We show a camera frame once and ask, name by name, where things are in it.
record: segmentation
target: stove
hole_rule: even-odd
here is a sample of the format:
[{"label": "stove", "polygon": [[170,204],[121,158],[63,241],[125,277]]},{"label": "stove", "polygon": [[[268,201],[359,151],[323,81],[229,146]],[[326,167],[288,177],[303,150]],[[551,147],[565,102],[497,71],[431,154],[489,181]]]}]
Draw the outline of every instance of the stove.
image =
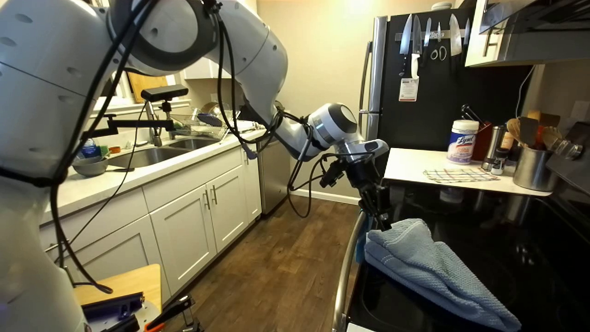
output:
[{"label": "stove", "polygon": [[[434,240],[445,242],[520,320],[521,331],[590,330],[590,197],[564,184],[547,198],[454,189],[449,200],[445,187],[395,185],[404,195],[392,222],[422,218]],[[527,206],[518,218],[515,201]],[[348,322],[376,332],[495,331],[449,313],[366,262]]]}]

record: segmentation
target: wooden floor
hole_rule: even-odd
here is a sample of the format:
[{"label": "wooden floor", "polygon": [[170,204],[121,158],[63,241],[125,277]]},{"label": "wooden floor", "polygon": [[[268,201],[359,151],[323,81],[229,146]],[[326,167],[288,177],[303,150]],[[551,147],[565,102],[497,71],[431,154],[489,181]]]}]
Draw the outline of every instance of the wooden floor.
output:
[{"label": "wooden floor", "polygon": [[[294,196],[293,203],[304,211],[307,198]],[[193,314],[207,332],[330,331],[358,213],[354,205],[312,200],[310,216],[301,219],[285,201],[194,282]],[[179,331],[181,317],[166,332]]]}]

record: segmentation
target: refrigerator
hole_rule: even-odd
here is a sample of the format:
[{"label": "refrigerator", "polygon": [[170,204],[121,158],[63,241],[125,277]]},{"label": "refrigerator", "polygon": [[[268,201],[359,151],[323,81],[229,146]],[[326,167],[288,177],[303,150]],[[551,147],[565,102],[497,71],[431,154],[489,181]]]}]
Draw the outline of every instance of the refrigerator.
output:
[{"label": "refrigerator", "polygon": [[[474,9],[449,9],[412,13],[417,15],[421,30],[426,30],[431,19],[431,31],[440,23],[441,31],[450,35],[450,17],[454,14],[463,30],[467,19],[473,23]],[[361,88],[360,127],[366,121],[365,139],[383,139],[390,148],[425,149],[446,151],[453,121],[461,119],[461,107],[468,104],[483,120],[495,125],[503,124],[515,116],[519,89],[531,70],[531,66],[510,67],[464,67],[461,63],[451,70],[450,39],[430,40],[423,48],[422,57],[427,57],[418,70],[419,83],[415,102],[399,101],[401,77],[399,75],[403,56],[400,55],[400,39],[408,14],[391,17],[376,17],[373,40],[368,42]],[[408,58],[411,58],[412,43]],[[432,60],[431,53],[444,46],[447,57]],[[406,75],[410,77],[410,65]],[[370,74],[368,108],[363,109],[364,82]],[[527,84],[522,88],[525,94]],[[377,159],[381,174],[385,171],[387,155]]]}]

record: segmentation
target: pepper grinder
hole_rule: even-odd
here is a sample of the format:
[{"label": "pepper grinder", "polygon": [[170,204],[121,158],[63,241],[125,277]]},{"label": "pepper grinder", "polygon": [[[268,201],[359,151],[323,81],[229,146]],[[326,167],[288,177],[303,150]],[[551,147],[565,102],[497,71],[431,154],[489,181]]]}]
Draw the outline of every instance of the pepper grinder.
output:
[{"label": "pepper grinder", "polygon": [[494,126],[491,129],[491,140],[490,146],[487,149],[486,157],[481,164],[481,168],[487,172],[491,171],[491,167],[494,163],[494,158],[496,157],[496,149],[500,147],[502,144],[502,139],[504,138],[504,133],[506,132],[505,126]]}]

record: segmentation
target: kitchen sink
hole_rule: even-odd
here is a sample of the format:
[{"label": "kitchen sink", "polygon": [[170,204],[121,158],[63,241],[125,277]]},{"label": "kitchen sink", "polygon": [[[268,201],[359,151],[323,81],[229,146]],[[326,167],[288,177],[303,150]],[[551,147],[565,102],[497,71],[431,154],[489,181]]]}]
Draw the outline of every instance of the kitchen sink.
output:
[{"label": "kitchen sink", "polygon": [[219,143],[216,139],[191,138],[168,144],[167,147],[196,150]]},{"label": "kitchen sink", "polygon": [[[135,151],[133,153],[133,159],[131,160],[130,167],[136,168],[150,166],[164,160],[178,157],[188,152],[189,151],[185,149],[172,149],[167,147]],[[131,153],[109,158],[109,165],[126,168],[127,165],[129,165],[130,157]]]}]

